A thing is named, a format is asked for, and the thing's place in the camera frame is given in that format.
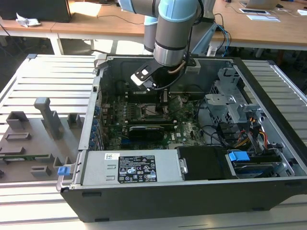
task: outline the aluminum extrusion table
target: aluminum extrusion table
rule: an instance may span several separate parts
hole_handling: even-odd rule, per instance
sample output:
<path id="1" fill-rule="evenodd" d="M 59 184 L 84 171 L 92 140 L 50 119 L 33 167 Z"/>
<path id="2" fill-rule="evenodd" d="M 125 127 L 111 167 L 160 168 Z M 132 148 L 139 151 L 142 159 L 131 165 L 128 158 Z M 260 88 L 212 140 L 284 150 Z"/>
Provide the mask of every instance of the aluminum extrusion table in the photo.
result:
<path id="1" fill-rule="evenodd" d="M 307 144 L 306 97 L 274 64 L 270 65 L 267 61 L 244 62 Z M 5 120 L 10 111 L 24 111 L 28 117 L 40 117 L 39 111 L 33 107 L 35 98 L 39 96 L 50 97 L 50 107 L 57 110 L 59 116 L 72 112 L 85 116 L 95 76 L 93 68 L 93 56 L 37 55 L 34 59 L 26 59 L 0 94 L 0 134 L 3 135 L 8 127 Z M 251 93 L 247 94 L 253 101 Z M 55 181 L 0 184 L 1 230 L 20 229 L 20 224 L 23 230 L 307 228 L 307 195 L 291 197 L 270 211 L 83 223 L 57 192 L 55 184 Z"/>

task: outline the blue wire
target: blue wire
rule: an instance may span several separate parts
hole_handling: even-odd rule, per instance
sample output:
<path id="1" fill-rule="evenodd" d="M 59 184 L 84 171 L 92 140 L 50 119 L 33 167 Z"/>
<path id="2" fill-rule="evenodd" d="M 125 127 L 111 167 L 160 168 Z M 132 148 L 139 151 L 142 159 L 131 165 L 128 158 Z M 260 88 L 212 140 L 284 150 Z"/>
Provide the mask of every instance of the blue wire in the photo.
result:
<path id="1" fill-rule="evenodd" d="M 227 38 L 227 42 L 226 42 L 226 49 L 225 49 L 225 52 L 223 53 L 222 57 L 225 56 L 225 54 L 227 53 L 227 50 L 228 50 L 228 47 L 229 47 L 229 37 L 228 37 L 228 33 L 224 30 L 223 27 L 221 27 L 220 25 L 217 25 L 221 30 L 222 32 L 224 33 L 224 35 L 226 36 Z"/>

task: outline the green circuit board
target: green circuit board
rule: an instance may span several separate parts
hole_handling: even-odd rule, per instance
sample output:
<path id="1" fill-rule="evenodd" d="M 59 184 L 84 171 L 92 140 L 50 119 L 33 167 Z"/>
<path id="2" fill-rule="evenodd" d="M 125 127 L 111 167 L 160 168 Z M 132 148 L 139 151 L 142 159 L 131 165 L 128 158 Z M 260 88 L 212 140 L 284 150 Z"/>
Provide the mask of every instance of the green circuit board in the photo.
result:
<path id="1" fill-rule="evenodd" d="M 156 150 L 175 149 L 178 146 L 205 145 L 203 133 L 194 119 L 198 101 L 174 95 L 168 103 L 168 111 L 156 111 L 154 103 L 129 102 L 125 97 L 112 98 L 104 110 L 106 150 Z M 131 141 L 132 126 L 163 126 L 164 136 L 159 141 Z"/>

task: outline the floor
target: floor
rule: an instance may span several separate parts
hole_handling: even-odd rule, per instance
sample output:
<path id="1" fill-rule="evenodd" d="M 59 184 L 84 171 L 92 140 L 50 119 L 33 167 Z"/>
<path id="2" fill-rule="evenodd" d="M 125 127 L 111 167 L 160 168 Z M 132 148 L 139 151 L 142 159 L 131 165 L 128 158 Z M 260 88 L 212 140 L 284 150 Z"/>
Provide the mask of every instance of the floor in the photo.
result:
<path id="1" fill-rule="evenodd" d="M 53 54 L 48 39 L 14 37 L 7 38 L 8 46 L 0 46 L 0 91 L 13 76 L 28 54 Z M 92 55 L 89 40 L 61 39 L 65 55 Z M 111 40 L 96 40 L 95 49 L 107 53 L 139 54 L 142 53 L 142 44 L 128 41 L 119 41 L 117 48 Z M 255 57 L 256 50 L 251 48 L 231 48 L 228 56 L 242 59 L 277 60 L 277 50 L 265 50 L 261 58 Z M 302 90 L 305 90 L 307 52 L 285 51 L 281 70 Z"/>

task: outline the power supply label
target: power supply label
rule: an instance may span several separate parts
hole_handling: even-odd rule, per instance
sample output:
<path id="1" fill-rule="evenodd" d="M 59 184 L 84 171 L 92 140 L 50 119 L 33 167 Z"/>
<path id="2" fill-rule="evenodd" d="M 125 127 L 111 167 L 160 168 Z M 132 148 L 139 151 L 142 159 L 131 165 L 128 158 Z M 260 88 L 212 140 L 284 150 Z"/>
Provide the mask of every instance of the power supply label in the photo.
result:
<path id="1" fill-rule="evenodd" d="M 118 182 L 157 182 L 154 156 L 131 156 L 118 158 Z"/>

